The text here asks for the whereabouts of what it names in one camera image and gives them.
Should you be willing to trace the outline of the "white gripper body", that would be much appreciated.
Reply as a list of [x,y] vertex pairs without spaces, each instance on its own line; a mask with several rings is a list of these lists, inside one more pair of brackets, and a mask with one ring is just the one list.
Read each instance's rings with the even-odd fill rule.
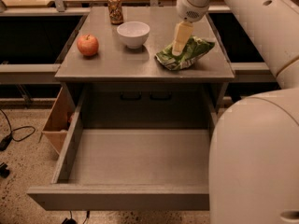
[[177,0],[178,15],[189,22],[200,21],[207,13],[211,0]]

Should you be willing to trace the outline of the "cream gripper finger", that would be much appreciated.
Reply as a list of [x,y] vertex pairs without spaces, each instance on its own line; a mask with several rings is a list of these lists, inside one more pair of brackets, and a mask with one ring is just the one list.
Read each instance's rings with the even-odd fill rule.
[[172,43],[172,54],[179,56],[185,48],[190,36],[192,35],[193,25],[189,21],[182,21],[176,25],[174,40]]

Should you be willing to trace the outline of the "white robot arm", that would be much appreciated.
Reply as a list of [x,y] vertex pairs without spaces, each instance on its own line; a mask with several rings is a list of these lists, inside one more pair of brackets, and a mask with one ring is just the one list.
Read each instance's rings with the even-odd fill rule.
[[[211,0],[177,0],[199,21]],[[210,224],[298,224],[299,12],[290,0],[224,0],[280,86],[230,106],[209,151]]]

